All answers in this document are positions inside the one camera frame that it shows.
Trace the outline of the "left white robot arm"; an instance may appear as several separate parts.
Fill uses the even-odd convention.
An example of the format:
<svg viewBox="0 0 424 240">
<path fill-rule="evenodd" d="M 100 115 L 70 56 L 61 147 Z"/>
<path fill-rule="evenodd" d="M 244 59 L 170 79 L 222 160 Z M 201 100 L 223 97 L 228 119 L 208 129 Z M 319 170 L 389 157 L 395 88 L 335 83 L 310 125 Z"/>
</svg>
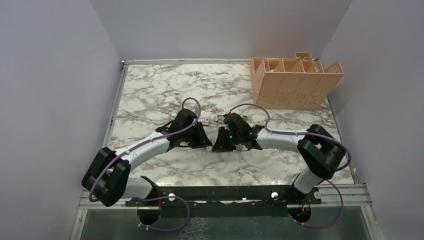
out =
<svg viewBox="0 0 424 240">
<path fill-rule="evenodd" d="M 153 157 L 180 147 L 181 143 L 191 149 L 213 145 L 197 115 L 186 108 L 182 108 L 174 120 L 132 145 L 115 150 L 101 148 L 84 174 L 81 185 L 93 202 L 99 201 L 106 207 L 120 199 L 134 197 L 144 205 L 152 205 L 157 200 L 153 182 L 142 177 L 130 179 L 130 173 Z"/>
</svg>

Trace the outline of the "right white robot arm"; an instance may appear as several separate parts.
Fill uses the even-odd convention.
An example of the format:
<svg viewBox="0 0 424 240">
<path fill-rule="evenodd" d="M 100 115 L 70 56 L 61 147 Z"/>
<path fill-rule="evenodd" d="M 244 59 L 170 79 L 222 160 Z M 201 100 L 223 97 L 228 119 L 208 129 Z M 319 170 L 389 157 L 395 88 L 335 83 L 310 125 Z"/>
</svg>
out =
<svg viewBox="0 0 424 240">
<path fill-rule="evenodd" d="M 333 178 L 347 150 L 318 124 L 301 131 L 274 130 L 264 125 L 249 125 L 239 114 L 225 115 L 218 128 L 213 152 L 231 152 L 238 145 L 246 150 L 277 149 L 298 153 L 307 167 L 295 178 L 288 190 L 289 199 L 300 204 L 312 189 Z"/>
</svg>

